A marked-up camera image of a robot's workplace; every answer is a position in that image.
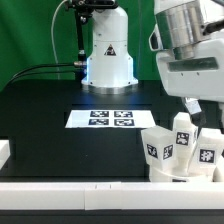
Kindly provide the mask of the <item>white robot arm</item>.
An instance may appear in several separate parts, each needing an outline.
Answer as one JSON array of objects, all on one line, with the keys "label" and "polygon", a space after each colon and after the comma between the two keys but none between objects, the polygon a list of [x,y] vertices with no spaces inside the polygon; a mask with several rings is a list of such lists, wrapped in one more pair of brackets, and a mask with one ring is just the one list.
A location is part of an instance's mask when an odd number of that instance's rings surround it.
[{"label": "white robot arm", "polygon": [[[154,0],[154,15],[149,46],[165,91],[192,114],[201,113],[200,100],[218,103],[224,124],[224,0]],[[93,12],[93,51],[82,83],[100,93],[137,83],[124,10]]]}]

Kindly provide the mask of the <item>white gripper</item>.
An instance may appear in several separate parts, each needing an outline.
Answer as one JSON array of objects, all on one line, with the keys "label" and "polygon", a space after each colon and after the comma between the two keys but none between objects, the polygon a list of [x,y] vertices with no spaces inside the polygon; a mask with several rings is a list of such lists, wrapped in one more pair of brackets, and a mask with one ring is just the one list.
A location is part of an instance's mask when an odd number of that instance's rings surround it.
[{"label": "white gripper", "polygon": [[224,102],[224,39],[200,42],[195,57],[187,60],[175,60],[170,51],[158,52],[156,62],[167,94],[182,97],[192,123],[203,126],[205,112],[197,99]]}]

